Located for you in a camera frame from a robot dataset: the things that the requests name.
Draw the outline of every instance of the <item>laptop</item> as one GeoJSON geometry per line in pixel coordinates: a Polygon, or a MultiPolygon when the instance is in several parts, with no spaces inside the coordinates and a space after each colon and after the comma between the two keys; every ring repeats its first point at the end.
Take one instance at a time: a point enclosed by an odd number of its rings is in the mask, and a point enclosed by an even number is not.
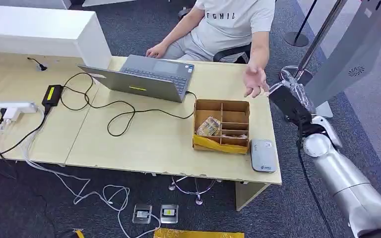
{"type": "Polygon", "coordinates": [[[111,90],[181,103],[194,65],[130,55],[120,71],[78,67],[111,90]]]}

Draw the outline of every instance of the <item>printed text on t-shirt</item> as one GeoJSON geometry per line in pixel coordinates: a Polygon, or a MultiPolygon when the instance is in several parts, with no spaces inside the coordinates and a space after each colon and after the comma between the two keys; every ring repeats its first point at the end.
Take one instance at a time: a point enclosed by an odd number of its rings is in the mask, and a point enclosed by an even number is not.
{"type": "Polygon", "coordinates": [[[209,17],[212,17],[213,19],[234,19],[235,16],[234,16],[234,12],[232,13],[220,13],[220,14],[211,14],[210,12],[207,12],[206,13],[206,18],[209,18],[209,17]]]}

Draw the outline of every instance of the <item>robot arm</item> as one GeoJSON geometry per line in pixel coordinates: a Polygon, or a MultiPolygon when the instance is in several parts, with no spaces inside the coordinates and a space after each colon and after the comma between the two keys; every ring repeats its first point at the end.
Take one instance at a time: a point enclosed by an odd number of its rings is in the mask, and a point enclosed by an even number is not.
{"type": "Polygon", "coordinates": [[[348,220],[356,238],[381,238],[381,195],[343,154],[341,141],[329,122],[311,114],[281,85],[269,99],[299,127],[302,146],[315,164],[332,199],[348,220]]]}
{"type": "Polygon", "coordinates": [[[379,232],[376,237],[381,237],[381,195],[351,160],[338,151],[341,142],[329,122],[316,116],[312,124],[321,125],[324,131],[308,135],[303,149],[312,157],[354,236],[366,237],[364,235],[379,232]]]}

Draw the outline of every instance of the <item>wooden desk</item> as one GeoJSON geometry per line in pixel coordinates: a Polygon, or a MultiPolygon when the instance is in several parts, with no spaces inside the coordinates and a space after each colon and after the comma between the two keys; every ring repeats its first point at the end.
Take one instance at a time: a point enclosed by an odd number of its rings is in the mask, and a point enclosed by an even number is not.
{"type": "MultiPolygon", "coordinates": [[[[112,57],[109,68],[119,70],[126,58],[112,57]]],[[[194,73],[189,91],[201,99],[245,100],[241,77],[244,65],[213,62],[193,62],[194,73]]],[[[192,113],[195,102],[187,95],[182,104],[111,91],[100,86],[93,105],[100,106],[124,100],[137,110],[162,109],[175,115],[192,113]]],[[[251,138],[270,139],[275,145],[268,98],[248,98],[250,102],[251,138]]],[[[90,109],[66,161],[67,165],[105,168],[123,171],[149,172],[164,175],[236,181],[236,208],[240,211],[270,184],[281,184],[278,170],[258,173],[252,169],[249,155],[196,151],[192,148],[192,120],[177,119],[159,113],[136,114],[126,134],[112,137],[106,131],[108,121],[121,112],[130,111],[121,103],[104,109],[90,109]]],[[[113,133],[121,132],[129,119],[116,120],[113,133]]]]}
{"type": "MultiPolygon", "coordinates": [[[[39,62],[47,65],[46,71],[39,71],[36,63],[27,60],[26,55],[0,53],[0,101],[35,102],[39,107],[52,84],[64,84],[72,75],[81,72],[76,64],[82,63],[78,58],[60,58],[34,56],[39,62]]],[[[84,89],[90,81],[86,75],[78,76],[71,84],[73,88],[84,89]]],[[[93,98],[97,87],[89,92],[93,98]]],[[[74,108],[84,105],[84,97],[79,94],[66,93],[63,98],[74,108]]],[[[88,107],[79,112],[72,112],[62,105],[52,109],[40,134],[36,137],[30,150],[30,157],[37,162],[65,164],[72,145],[78,135],[88,107]]],[[[41,115],[21,114],[0,134],[0,149],[4,151],[18,142],[24,135],[36,128],[41,122],[41,115]]],[[[18,148],[5,154],[6,158],[21,160],[18,148]]]]}

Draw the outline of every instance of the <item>cable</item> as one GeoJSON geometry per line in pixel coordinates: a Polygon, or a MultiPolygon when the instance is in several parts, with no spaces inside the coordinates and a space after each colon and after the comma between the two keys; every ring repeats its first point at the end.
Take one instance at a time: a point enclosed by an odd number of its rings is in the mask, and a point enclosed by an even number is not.
{"type": "MultiPolygon", "coordinates": [[[[124,232],[124,234],[130,238],[130,236],[126,233],[126,231],[123,229],[123,226],[122,226],[122,223],[120,222],[120,212],[123,211],[126,206],[127,206],[127,203],[128,203],[128,198],[129,198],[129,193],[130,193],[130,189],[128,187],[124,187],[124,186],[120,186],[120,185],[112,185],[112,184],[109,184],[109,185],[106,185],[103,187],[103,191],[102,191],[102,194],[96,192],[96,191],[93,191],[93,192],[90,192],[86,195],[82,195],[82,192],[85,190],[85,187],[88,185],[88,183],[90,183],[91,179],[89,178],[79,178],[79,177],[76,177],[76,176],[72,176],[72,175],[67,175],[67,174],[64,174],[64,173],[61,173],[61,172],[57,172],[57,171],[53,171],[53,170],[50,170],[50,169],[46,169],[44,168],[43,166],[37,164],[36,162],[33,162],[31,161],[29,158],[28,158],[28,151],[30,150],[30,147],[34,141],[34,138],[35,136],[37,135],[37,133],[39,132],[39,130],[33,132],[32,134],[30,134],[28,136],[28,138],[21,144],[20,146],[20,150],[22,152],[22,157],[23,159],[25,160],[25,162],[27,162],[28,165],[30,165],[31,167],[35,168],[35,169],[38,169],[38,170],[42,170],[42,171],[46,171],[46,172],[50,172],[50,173],[53,173],[54,175],[56,175],[60,180],[61,182],[63,183],[63,185],[75,196],[74,200],[73,200],[73,203],[74,205],[78,204],[80,201],[82,201],[83,199],[87,198],[88,196],[90,195],[97,195],[100,200],[102,200],[106,205],[108,205],[110,208],[112,208],[113,210],[117,211],[118,212],[118,222],[119,222],[119,225],[121,226],[122,228],[122,231],[124,232]],[[85,181],[85,184],[84,186],[81,188],[81,190],[79,191],[79,193],[75,193],[67,184],[66,182],[62,179],[62,176],[63,177],[69,177],[69,178],[74,178],[74,179],[77,179],[77,180],[80,180],[80,181],[85,181]],[[115,187],[115,188],[118,188],[118,190],[116,192],[114,192],[110,197],[109,199],[107,199],[106,197],[106,189],[108,187],[115,187]],[[114,202],[112,202],[112,199],[118,194],[120,193],[121,191],[125,191],[125,199],[121,205],[120,208],[116,208],[114,207],[114,202]]],[[[150,216],[154,217],[159,225],[158,227],[156,227],[155,229],[152,229],[152,230],[149,230],[139,236],[137,236],[136,238],[139,238],[147,233],[150,233],[150,232],[153,232],[157,229],[159,229],[161,227],[161,222],[160,220],[155,217],[153,214],[149,214],[150,216]]]]}
{"type": "MultiPolygon", "coordinates": [[[[1,125],[2,122],[3,122],[3,115],[5,114],[5,111],[6,111],[6,109],[1,109],[1,110],[0,110],[0,114],[1,114],[0,125],[1,125]]],[[[40,112],[42,112],[42,117],[43,117],[42,120],[45,120],[45,119],[46,119],[46,114],[45,114],[42,110],[40,110],[40,112]]],[[[1,158],[5,161],[5,163],[6,163],[6,164],[7,164],[7,165],[14,171],[15,176],[14,176],[14,177],[12,177],[12,176],[6,176],[6,175],[3,175],[3,174],[1,174],[1,173],[0,173],[0,175],[1,175],[1,176],[4,176],[4,177],[7,178],[7,179],[14,179],[17,183],[19,183],[19,184],[21,184],[21,185],[27,187],[28,189],[30,189],[31,193],[32,193],[34,196],[36,196],[36,197],[40,197],[40,198],[44,201],[44,203],[45,203],[44,215],[45,215],[46,219],[48,220],[48,222],[51,224],[51,226],[52,226],[52,228],[53,228],[54,238],[56,238],[56,237],[57,237],[57,233],[56,233],[55,223],[54,223],[53,220],[52,220],[50,217],[48,217],[48,215],[47,215],[48,202],[47,202],[46,198],[45,198],[43,195],[36,193],[36,191],[34,191],[34,189],[33,189],[32,187],[30,187],[30,186],[27,185],[27,184],[24,184],[23,182],[21,182],[21,181],[19,180],[18,171],[16,170],[15,167],[13,167],[13,166],[8,162],[8,160],[2,155],[1,152],[0,152],[0,157],[1,157],[1,158]]]]}
{"type": "Polygon", "coordinates": [[[299,130],[298,130],[299,131],[299,139],[297,140],[297,154],[299,156],[300,164],[302,165],[302,171],[303,171],[303,174],[305,176],[305,179],[306,179],[306,182],[308,184],[308,187],[310,189],[310,192],[311,192],[311,194],[313,196],[313,200],[316,203],[317,209],[319,210],[319,213],[322,216],[323,221],[325,222],[326,228],[328,229],[329,236],[331,238],[334,238],[334,235],[332,233],[331,227],[330,227],[330,225],[328,223],[328,220],[325,217],[325,214],[323,213],[322,207],[319,204],[319,200],[316,197],[315,191],[313,190],[312,184],[310,183],[308,174],[306,172],[306,167],[305,167],[305,163],[303,162],[302,152],[301,152],[301,149],[302,149],[302,136],[303,136],[302,122],[301,122],[301,120],[298,120],[298,121],[299,121],[299,130]]]}
{"type": "MultiPolygon", "coordinates": [[[[79,107],[79,108],[70,108],[69,106],[67,106],[67,105],[65,104],[65,102],[63,101],[63,98],[62,98],[62,97],[61,97],[61,103],[62,103],[66,108],[68,108],[69,110],[72,110],[72,111],[80,111],[80,110],[84,109],[87,105],[89,105],[90,107],[92,107],[92,108],[94,108],[94,109],[105,108],[105,107],[108,107],[108,106],[110,106],[110,105],[112,105],[112,104],[115,104],[115,103],[124,103],[124,104],[130,106],[130,107],[132,108],[132,111],[130,111],[130,112],[125,112],[125,113],[120,113],[120,114],[114,116],[114,117],[107,123],[107,132],[108,132],[111,136],[114,136],[114,137],[119,137],[119,136],[122,136],[122,135],[124,135],[124,134],[126,133],[127,129],[129,128],[129,126],[130,126],[130,124],[131,124],[131,122],[132,122],[133,117],[134,117],[135,114],[137,114],[137,113],[161,112],[161,113],[165,113],[165,114],[167,114],[167,115],[169,115],[169,116],[172,116],[172,117],[175,117],[175,118],[179,118],[179,119],[188,119],[188,118],[190,118],[190,117],[193,115],[193,112],[192,112],[189,116],[181,117],[181,116],[173,115],[173,114],[168,113],[168,112],[166,112],[166,111],[163,111],[163,110],[161,110],[161,109],[148,109],[148,110],[143,110],[143,111],[137,111],[137,110],[135,109],[134,106],[132,106],[130,103],[125,102],[125,101],[123,101],[123,100],[117,100],[117,101],[108,103],[108,104],[106,104],[106,105],[96,107],[96,106],[94,106],[94,105],[92,105],[92,104],[90,103],[90,98],[89,98],[88,95],[87,95],[87,93],[88,93],[88,92],[90,91],[90,89],[92,88],[93,84],[94,84],[93,76],[91,76],[89,73],[81,72],[81,73],[77,73],[77,74],[75,74],[74,76],[72,76],[71,78],[69,78],[69,79],[65,82],[65,84],[63,85],[63,88],[64,88],[64,89],[66,88],[66,89],[69,89],[69,90],[71,90],[71,91],[73,91],[73,92],[75,92],[75,93],[79,93],[79,94],[84,95],[85,105],[82,106],[82,107],[79,107]],[[78,76],[78,75],[80,75],[80,74],[86,74],[86,75],[88,75],[88,76],[90,77],[90,79],[91,79],[91,84],[90,84],[90,86],[87,88],[87,90],[86,90],[85,92],[80,92],[80,91],[74,90],[74,89],[72,89],[72,88],[70,88],[70,87],[67,86],[67,84],[69,83],[69,81],[70,81],[71,79],[75,78],[76,76],[78,76]],[[115,119],[117,119],[117,118],[119,118],[119,117],[121,117],[121,116],[123,116],[123,115],[128,115],[128,114],[132,114],[132,116],[129,118],[129,120],[128,120],[128,122],[127,122],[125,128],[124,128],[124,130],[123,130],[121,133],[119,133],[119,134],[114,134],[114,133],[110,132],[110,125],[112,124],[112,122],[113,122],[115,119]]],[[[186,94],[192,94],[192,95],[195,97],[195,99],[197,98],[196,95],[195,95],[193,92],[186,91],[185,93],[186,93],[186,94]]]]}
{"type": "Polygon", "coordinates": [[[20,141],[18,141],[15,145],[13,145],[11,148],[3,151],[3,152],[0,152],[0,156],[2,156],[3,154],[6,154],[8,153],[9,151],[13,150],[15,147],[17,147],[18,145],[20,145],[29,135],[33,134],[34,132],[38,131],[45,123],[46,121],[46,118],[47,118],[47,115],[49,114],[49,111],[50,111],[50,108],[46,108],[45,111],[44,111],[44,117],[42,119],[42,122],[40,123],[40,125],[38,127],[36,127],[34,130],[32,130],[31,132],[29,132],[28,134],[26,134],[20,141]]]}
{"type": "Polygon", "coordinates": [[[33,60],[33,61],[35,61],[35,62],[39,65],[40,70],[45,71],[45,70],[47,69],[46,66],[42,65],[42,64],[41,64],[40,62],[38,62],[35,58],[27,57],[27,59],[28,59],[28,60],[33,60]]]}

